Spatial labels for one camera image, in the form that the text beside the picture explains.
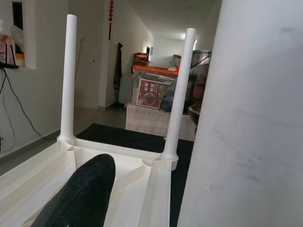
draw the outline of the tiled floor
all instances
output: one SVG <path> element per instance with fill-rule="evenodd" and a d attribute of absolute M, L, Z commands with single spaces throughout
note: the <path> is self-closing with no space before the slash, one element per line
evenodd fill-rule
<path fill-rule="evenodd" d="M 125 128 L 126 110 L 108 109 L 96 110 L 81 107 L 75 107 L 74 110 L 74 134 L 77 135 L 92 123 Z M 0 159 L 0 175 L 6 173 L 40 151 L 44 150 L 55 140 L 39 140 L 25 148 L 20 149 L 16 153 Z"/>

